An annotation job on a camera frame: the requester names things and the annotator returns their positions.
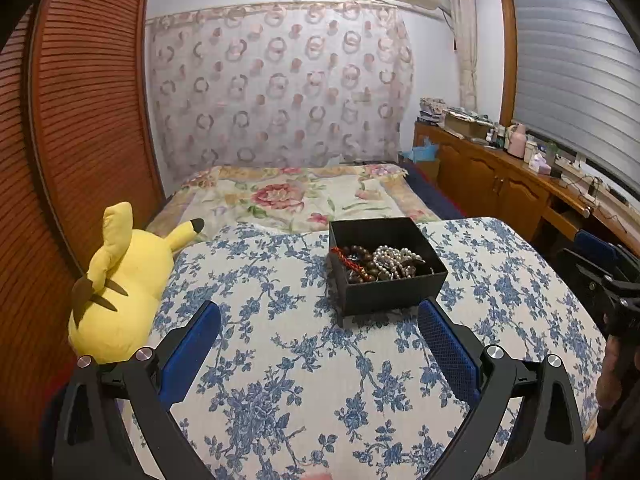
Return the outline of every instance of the pikachu plush toy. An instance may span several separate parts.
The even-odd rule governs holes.
[[[196,218],[160,238],[133,228],[130,203],[105,209],[103,245],[72,290],[69,342],[78,356],[92,355],[100,364],[126,361],[146,344],[174,267],[172,254],[203,227]]]

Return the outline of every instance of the black ear tip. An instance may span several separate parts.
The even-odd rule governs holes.
[[[191,220],[191,225],[193,230],[199,233],[204,229],[204,220],[202,218],[194,218]]]

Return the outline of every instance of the beige curtain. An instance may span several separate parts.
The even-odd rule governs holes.
[[[450,0],[450,2],[460,69],[460,105],[467,110],[477,111],[478,30],[476,27],[476,0]]]
[[[174,178],[397,160],[414,61],[395,7],[203,9],[158,18],[150,33],[150,101]]]

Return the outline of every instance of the wooden wardrobe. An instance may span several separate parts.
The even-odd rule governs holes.
[[[162,205],[144,92],[146,0],[40,0],[0,53],[0,447],[35,465],[75,357],[68,297],[105,207]]]

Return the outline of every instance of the silver bolt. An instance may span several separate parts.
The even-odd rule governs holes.
[[[78,358],[78,368],[87,368],[91,364],[91,356],[83,355]]]
[[[138,361],[147,361],[154,354],[153,349],[148,346],[143,346],[140,350],[136,352],[136,359]]]
[[[546,360],[549,361],[549,364],[552,365],[554,368],[559,368],[560,365],[562,364],[562,359],[559,358],[557,355],[551,354],[549,357],[546,358]]]
[[[504,350],[499,346],[489,346],[489,348],[486,349],[486,352],[491,359],[502,359],[504,357]]]

